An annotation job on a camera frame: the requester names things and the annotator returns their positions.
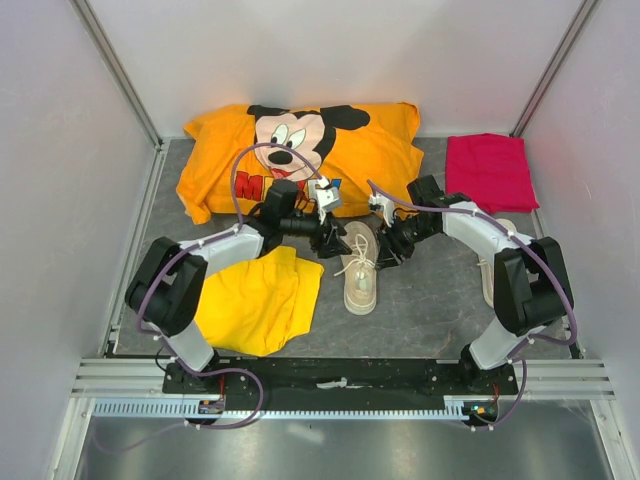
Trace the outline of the white shoelace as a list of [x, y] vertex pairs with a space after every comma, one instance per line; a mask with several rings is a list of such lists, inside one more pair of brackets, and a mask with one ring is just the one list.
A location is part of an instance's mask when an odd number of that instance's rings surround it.
[[351, 248], [352, 253], [349, 255], [349, 260], [341, 270], [334, 274], [335, 277], [345, 274], [351, 266], [375, 268], [375, 262], [368, 257], [369, 241], [364, 235], [358, 233]]

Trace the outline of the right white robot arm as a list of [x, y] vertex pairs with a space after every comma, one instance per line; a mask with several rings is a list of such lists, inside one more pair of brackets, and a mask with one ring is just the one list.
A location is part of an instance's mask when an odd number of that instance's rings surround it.
[[560, 344], [544, 329], [561, 318], [576, 323], [574, 300], [561, 246], [551, 237], [533, 238], [506, 227], [463, 193], [446, 194], [433, 176], [407, 186], [403, 201], [371, 187], [369, 207], [383, 223], [376, 233], [378, 269], [399, 266], [418, 242], [446, 235], [473, 250], [488, 268], [494, 318], [461, 352], [458, 381], [467, 392], [483, 392], [494, 371], [536, 339]]

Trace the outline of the beige lace sneaker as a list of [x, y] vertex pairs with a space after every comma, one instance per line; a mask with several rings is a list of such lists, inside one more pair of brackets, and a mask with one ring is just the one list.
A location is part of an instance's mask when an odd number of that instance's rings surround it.
[[[346, 235], [343, 240], [351, 247], [355, 243], [355, 236], [360, 233], [369, 241], [368, 257], [375, 262], [375, 268], [351, 266], [344, 276], [344, 304], [346, 309], [358, 316], [371, 313], [377, 304], [377, 270], [378, 243], [374, 232], [369, 226], [360, 221], [351, 221], [345, 226]], [[349, 260], [349, 255], [342, 255], [343, 265]]]

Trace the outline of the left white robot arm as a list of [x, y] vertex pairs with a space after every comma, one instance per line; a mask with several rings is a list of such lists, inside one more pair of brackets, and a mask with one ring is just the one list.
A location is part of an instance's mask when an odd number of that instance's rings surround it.
[[346, 230], [333, 211], [342, 205], [339, 189], [328, 179], [312, 183], [312, 211], [298, 206], [298, 185], [277, 179], [239, 222], [214, 235], [183, 243], [154, 240], [125, 293], [125, 304], [137, 314], [137, 326], [164, 342], [185, 369], [185, 382], [208, 393], [219, 382], [216, 352], [196, 325], [205, 280], [243, 261], [261, 258], [280, 246], [285, 236], [306, 237], [321, 259], [348, 255]]

